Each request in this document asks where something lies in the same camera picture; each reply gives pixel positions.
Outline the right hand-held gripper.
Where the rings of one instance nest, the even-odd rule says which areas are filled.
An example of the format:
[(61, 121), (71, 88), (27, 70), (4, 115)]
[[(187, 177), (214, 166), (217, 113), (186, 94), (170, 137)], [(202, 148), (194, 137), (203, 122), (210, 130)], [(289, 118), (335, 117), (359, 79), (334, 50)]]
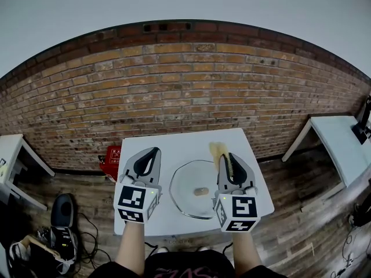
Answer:
[(260, 221), (255, 175), (239, 156), (230, 154), (230, 161), (221, 155), (213, 209), (222, 232), (250, 232)]

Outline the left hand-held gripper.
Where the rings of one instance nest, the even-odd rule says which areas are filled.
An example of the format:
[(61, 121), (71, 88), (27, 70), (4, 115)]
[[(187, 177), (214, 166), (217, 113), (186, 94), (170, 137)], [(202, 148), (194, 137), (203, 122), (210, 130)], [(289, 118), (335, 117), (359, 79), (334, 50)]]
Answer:
[(160, 168), (158, 147), (144, 149), (128, 159), (114, 194), (114, 209), (122, 220), (148, 222), (161, 197)]

